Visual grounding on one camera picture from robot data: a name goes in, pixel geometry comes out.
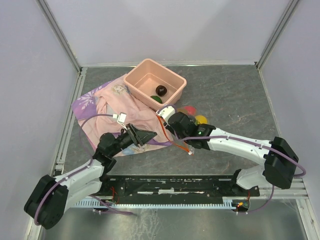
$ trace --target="plastic bin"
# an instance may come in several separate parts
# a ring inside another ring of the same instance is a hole
[[[187,85],[186,79],[149,58],[132,69],[124,77],[124,83],[135,98],[155,111],[166,104],[175,104]],[[151,98],[157,96],[156,88],[159,85],[167,89],[167,93],[160,97],[162,104]]]

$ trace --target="gray tabletop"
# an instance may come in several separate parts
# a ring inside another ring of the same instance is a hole
[[[227,132],[255,139],[272,140],[277,135],[266,93],[253,65],[171,66],[187,80],[178,107],[191,105],[211,125]],[[128,73],[131,67],[103,67],[87,70],[82,94]],[[84,164],[78,122],[74,122],[64,172]],[[116,158],[113,175],[210,175],[233,174],[255,164],[225,152],[196,149],[194,156],[176,146]]]

